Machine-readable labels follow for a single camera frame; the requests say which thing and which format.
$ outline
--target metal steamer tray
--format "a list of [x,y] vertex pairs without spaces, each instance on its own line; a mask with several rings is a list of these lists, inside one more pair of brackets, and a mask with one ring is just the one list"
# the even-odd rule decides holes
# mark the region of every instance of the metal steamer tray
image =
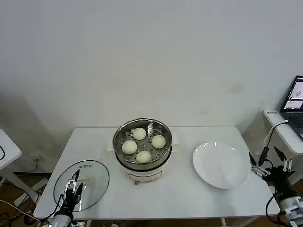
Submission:
[[[143,140],[135,140],[132,131],[136,128],[144,128],[146,137]],[[165,138],[165,147],[156,149],[152,146],[152,138],[156,135],[162,135]],[[134,154],[127,155],[122,151],[122,144],[127,140],[133,140],[137,144],[137,151]],[[124,167],[139,172],[146,172],[156,169],[163,165],[170,157],[172,150],[172,134],[169,128],[153,119],[140,118],[122,125],[115,133],[113,138],[113,147],[116,158]],[[149,163],[139,164],[136,161],[136,155],[146,150],[151,153]]]

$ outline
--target white plate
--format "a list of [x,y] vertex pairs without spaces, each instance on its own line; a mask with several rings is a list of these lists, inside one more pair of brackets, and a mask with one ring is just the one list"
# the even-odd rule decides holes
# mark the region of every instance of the white plate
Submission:
[[239,151],[220,142],[205,142],[193,154],[199,176],[214,187],[235,189],[243,185],[250,172],[250,162]]

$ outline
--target white wall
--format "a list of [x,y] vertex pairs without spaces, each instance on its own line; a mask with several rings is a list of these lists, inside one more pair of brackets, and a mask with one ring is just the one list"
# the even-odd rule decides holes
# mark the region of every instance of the white wall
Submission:
[[255,146],[260,110],[303,74],[302,9],[300,0],[0,1],[0,127],[25,155],[51,158],[45,171],[73,128],[137,117],[237,125]]

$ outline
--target wall outlet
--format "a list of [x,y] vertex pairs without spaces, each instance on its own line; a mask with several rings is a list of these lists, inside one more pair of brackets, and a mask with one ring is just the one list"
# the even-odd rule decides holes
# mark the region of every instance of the wall outlet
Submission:
[[43,158],[40,155],[31,155],[30,158],[31,158],[31,160],[33,160],[35,162],[36,161],[43,161]]

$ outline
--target glass lid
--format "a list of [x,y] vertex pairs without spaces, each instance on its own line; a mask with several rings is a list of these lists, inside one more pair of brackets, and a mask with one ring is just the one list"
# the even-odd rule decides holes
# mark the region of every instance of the glass lid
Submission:
[[105,194],[109,184],[109,173],[102,163],[94,160],[75,163],[60,175],[55,184],[53,198],[56,203],[61,194],[65,196],[66,183],[77,170],[80,170],[80,174],[76,186],[78,188],[83,183],[83,191],[74,212],[86,210],[96,204]]

